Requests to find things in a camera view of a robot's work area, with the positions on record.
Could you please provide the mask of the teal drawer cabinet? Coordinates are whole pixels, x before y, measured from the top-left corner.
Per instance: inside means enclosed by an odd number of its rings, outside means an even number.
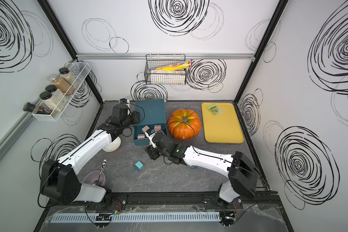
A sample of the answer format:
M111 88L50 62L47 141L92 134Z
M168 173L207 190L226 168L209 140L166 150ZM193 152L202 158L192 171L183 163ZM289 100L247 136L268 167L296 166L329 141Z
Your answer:
M135 106L135 110L139 112L139 124L134 126L134 134L133 134L133 143L136 146L148 146L149 139L138 138L139 134L144 134L142 128L145 126L149 126L150 128L154 128L155 125L160 125L162 132L167 134L165 127L166 123L166 114L165 114L165 102L163 99L158 100L147 100L147 101L137 101L133 103Z

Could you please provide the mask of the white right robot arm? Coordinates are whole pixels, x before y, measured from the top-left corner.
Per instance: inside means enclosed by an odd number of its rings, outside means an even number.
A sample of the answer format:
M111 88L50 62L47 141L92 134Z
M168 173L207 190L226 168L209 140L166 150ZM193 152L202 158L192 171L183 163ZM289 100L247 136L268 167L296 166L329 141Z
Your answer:
M237 151L231 155L201 150L175 143L162 131L147 130L145 136L150 141L145 151L152 160L162 156L173 164L203 167L228 177L218 191L222 201L231 203L238 197L255 197L259 169L244 153Z

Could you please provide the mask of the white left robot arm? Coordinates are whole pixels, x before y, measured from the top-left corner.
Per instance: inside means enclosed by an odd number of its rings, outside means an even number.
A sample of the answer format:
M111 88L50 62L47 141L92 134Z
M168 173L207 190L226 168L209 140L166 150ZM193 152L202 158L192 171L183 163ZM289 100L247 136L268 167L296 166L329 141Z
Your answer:
M106 201L104 187L80 183L77 175L100 150L116 151L124 130L139 122L139 112L131 110L128 99L121 99L113 107L112 115L81 145L59 159L49 159L43 164L39 194L63 206L73 202Z

